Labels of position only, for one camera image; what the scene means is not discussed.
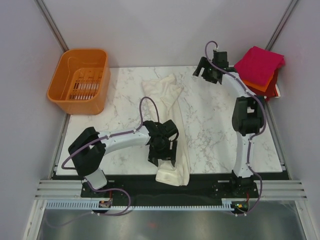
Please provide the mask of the cream white t shirt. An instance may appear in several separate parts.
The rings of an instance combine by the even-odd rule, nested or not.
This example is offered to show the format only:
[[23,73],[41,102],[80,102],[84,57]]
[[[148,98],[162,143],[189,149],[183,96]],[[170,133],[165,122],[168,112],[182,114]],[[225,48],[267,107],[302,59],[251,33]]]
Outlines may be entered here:
[[190,181],[190,156],[178,102],[183,88],[173,74],[163,79],[142,81],[144,96],[150,100],[151,133],[148,161],[157,167],[155,180],[171,186],[186,186]]

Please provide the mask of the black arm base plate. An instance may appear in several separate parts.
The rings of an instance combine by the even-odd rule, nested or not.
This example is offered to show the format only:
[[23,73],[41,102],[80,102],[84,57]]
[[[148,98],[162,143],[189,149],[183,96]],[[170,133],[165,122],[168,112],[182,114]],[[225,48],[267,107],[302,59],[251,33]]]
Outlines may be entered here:
[[82,184],[82,198],[111,198],[116,206],[197,206],[219,205],[223,199],[253,200],[241,194],[237,197],[227,189],[231,173],[191,174],[186,186],[172,186],[155,180],[154,175],[108,175],[107,185],[103,190],[110,192],[95,192],[88,183]]

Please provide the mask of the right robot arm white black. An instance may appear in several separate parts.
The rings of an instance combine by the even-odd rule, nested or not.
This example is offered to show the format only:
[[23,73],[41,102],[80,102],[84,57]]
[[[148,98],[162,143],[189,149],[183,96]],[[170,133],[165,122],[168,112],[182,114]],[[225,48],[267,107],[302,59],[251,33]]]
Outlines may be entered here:
[[259,198],[260,191],[254,181],[261,177],[252,169],[251,159],[255,138],[261,135],[267,126],[264,100],[255,95],[244,82],[236,76],[234,67],[229,66],[226,51],[213,50],[213,58],[201,57],[194,76],[201,76],[207,82],[221,84],[235,95],[235,104],[231,117],[233,130],[236,132],[236,160],[231,171],[231,180],[227,189],[235,197],[243,194]]

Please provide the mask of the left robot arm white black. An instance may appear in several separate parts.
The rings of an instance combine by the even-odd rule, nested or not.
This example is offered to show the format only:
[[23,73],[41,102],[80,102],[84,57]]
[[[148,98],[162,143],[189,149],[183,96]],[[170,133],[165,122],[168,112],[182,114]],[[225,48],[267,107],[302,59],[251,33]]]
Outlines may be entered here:
[[149,146],[148,162],[160,167],[177,165],[179,130],[170,119],[164,123],[146,120],[137,129],[113,131],[103,135],[94,127],[86,128],[68,147],[68,153],[77,174],[87,180],[99,197],[106,196],[110,185],[100,164],[105,155],[134,146]]

